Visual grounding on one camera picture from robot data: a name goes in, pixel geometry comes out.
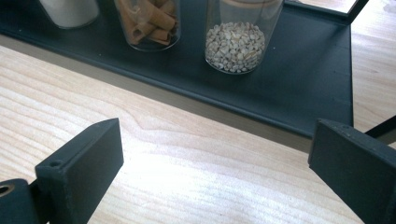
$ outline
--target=transparent container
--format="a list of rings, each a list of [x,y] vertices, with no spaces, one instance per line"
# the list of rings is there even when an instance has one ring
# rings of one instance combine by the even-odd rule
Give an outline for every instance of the transparent container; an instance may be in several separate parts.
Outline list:
[[[205,59],[227,74],[245,74],[262,61],[284,0],[208,0]]]
[[[99,15],[96,0],[40,0],[49,18],[60,28],[88,25]]]
[[[114,0],[125,39],[142,51],[168,49],[180,39],[179,0]]]

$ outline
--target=wood grain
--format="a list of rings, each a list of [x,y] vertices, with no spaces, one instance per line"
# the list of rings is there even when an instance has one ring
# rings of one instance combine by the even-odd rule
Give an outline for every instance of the wood grain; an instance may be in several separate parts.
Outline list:
[[[363,131],[396,111],[396,16],[372,2],[353,25]],[[36,164],[111,118],[125,163],[90,223],[361,223],[306,153],[0,47],[0,181],[33,181]]]

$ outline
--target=white powder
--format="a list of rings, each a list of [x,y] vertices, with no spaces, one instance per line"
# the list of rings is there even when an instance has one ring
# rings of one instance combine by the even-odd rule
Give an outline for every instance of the white powder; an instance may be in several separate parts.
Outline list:
[[[61,28],[73,28],[93,21],[99,14],[96,0],[40,0],[52,21]]]

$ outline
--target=light wood surface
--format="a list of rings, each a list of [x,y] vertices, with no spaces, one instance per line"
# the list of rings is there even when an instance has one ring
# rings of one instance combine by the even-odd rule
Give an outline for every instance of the light wood surface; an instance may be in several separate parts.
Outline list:
[[[396,14],[386,4],[371,1],[352,26],[363,132],[396,113]],[[361,223],[306,153],[0,40],[0,181],[33,181],[35,166],[76,134],[120,118],[125,163],[90,223]]]

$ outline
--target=black shelf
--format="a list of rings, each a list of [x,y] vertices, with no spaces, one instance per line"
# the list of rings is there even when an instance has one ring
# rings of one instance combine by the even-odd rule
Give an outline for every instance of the black shelf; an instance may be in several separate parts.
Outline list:
[[[38,0],[0,0],[0,34],[305,137],[318,118],[353,125],[349,24],[287,4],[260,67],[230,76],[205,61],[205,1],[180,2],[181,38],[155,53],[127,45],[106,0],[74,30],[57,28]]]

